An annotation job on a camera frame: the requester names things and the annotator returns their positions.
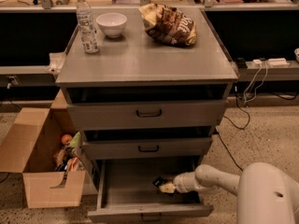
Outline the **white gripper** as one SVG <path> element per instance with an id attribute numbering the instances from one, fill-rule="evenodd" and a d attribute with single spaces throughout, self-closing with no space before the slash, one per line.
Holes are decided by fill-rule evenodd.
<path id="1" fill-rule="evenodd" d="M 160 192 L 167 194 L 174 194 L 176 190 L 179 193 L 195 191 L 194 172 L 186 172 L 179 174 L 174 178 L 167 178 L 165 183 L 159 187 Z"/>

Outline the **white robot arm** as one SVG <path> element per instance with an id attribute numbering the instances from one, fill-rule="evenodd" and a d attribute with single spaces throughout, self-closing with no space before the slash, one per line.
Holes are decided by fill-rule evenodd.
<path id="1" fill-rule="evenodd" d="M 252 163 L 241 175 L 201 164 L 192 172 L 154 184 L 169 194 L 211 194 L 224 189 L 237 198 L 237 224 L 299 224 L 299 183 L 269 163 Z"/>

